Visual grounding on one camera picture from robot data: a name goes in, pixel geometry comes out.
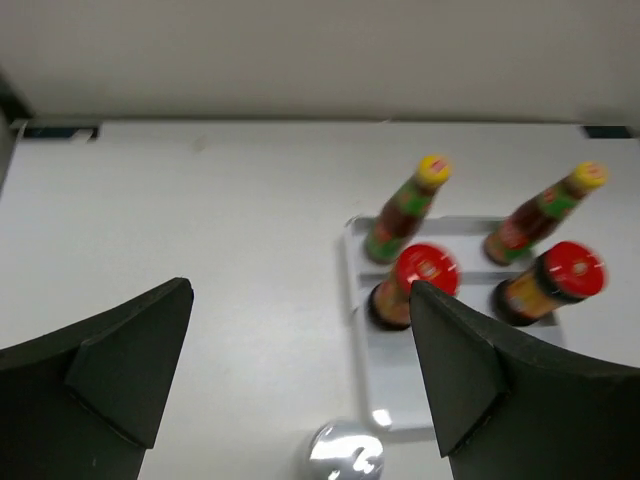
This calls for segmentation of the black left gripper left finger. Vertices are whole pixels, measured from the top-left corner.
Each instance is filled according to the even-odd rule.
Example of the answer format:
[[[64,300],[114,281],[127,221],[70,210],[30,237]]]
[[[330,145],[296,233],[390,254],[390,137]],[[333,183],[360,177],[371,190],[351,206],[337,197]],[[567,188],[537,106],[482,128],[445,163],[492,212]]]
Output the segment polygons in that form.
[[[194,292],[171,279],[1,352],[4,479],[135,479],[155,445]]]

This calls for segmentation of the tall sauce bottle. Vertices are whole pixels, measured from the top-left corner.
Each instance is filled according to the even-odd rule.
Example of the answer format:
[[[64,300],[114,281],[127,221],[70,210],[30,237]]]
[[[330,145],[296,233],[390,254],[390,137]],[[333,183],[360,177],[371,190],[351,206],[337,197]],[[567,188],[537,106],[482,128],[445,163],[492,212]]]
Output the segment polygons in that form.
[[[508,266],[548,238],[591,193],[607,183],[604,165],[583,162],[503,219],[484,240],[493,263]]]
[[[414,173],[387,200],[364,241],[368,258],[392,264],[419,230],[440,188],[452,172],[442,155],[424,157]]]

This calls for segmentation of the red-lid sauce jar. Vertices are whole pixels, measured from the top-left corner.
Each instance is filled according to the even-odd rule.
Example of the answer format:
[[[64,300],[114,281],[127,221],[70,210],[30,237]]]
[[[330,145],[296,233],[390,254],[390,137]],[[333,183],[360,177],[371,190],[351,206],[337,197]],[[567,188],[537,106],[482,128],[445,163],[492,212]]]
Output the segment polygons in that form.
[[[404,331],[411,326],[410,292],[415,281],[426,281],[456,296],[460,284],[458,262],[436,244],[407,247],[368,297],[369,318],[375,326],[386,331]]]
[[[528,269],[498,284],[491,306],[498,320],[528,327],[561,307],[601,293],[607,283],[606,264],[593,249],[562,241],[536,257]]]

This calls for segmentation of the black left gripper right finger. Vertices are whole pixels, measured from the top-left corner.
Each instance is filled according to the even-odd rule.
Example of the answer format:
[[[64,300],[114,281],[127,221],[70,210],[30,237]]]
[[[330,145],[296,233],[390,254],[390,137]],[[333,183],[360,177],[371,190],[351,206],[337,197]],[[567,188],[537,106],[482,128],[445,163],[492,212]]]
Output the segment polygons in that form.
[[[457,479],[635,479],[639,371],[541,341],[417,281],[411,325]]]

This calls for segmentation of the white shaker bottle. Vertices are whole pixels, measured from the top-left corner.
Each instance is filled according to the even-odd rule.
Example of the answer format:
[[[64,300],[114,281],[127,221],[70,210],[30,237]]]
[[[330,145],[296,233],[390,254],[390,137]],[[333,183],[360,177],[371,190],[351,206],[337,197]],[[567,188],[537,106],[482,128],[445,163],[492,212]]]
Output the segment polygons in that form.
[[[304,456],[306,479],[378,480],[385,456],[381,440],[351,420],[335,420],[312,437]]]

